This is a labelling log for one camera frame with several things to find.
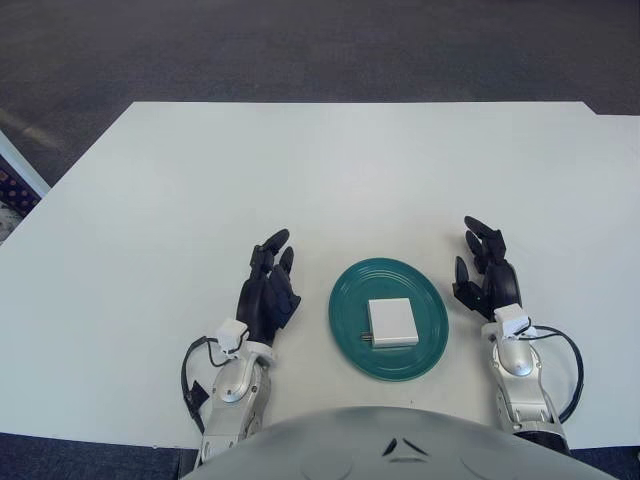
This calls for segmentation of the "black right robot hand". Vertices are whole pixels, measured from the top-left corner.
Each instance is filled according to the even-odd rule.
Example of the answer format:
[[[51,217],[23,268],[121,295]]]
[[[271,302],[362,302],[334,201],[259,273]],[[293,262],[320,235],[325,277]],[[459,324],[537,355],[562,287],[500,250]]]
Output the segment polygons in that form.
[[[522,305],[517,274],[506,259],[506,244],[499,229],[492,229],[471,216],[465,216],[464,223],[467,227],[465,240],[483,282],[478,285],[471,281],[466,263],[457,256],[453,294],[469,310],[492,322],[496,309]]]

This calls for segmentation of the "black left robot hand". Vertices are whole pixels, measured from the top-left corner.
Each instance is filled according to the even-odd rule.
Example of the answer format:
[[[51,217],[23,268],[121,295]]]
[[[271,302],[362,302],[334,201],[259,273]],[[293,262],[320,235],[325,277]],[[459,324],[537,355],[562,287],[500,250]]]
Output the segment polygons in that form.
[[[282,229],[254,247],[249,277],[238,300],[236,319],[247,326],[248,340],[268,347],[273,346],[277,331],[285,328],[301,303],[290,279],[293,248],[285,248],[275,262],[289,236],[289,230]]]

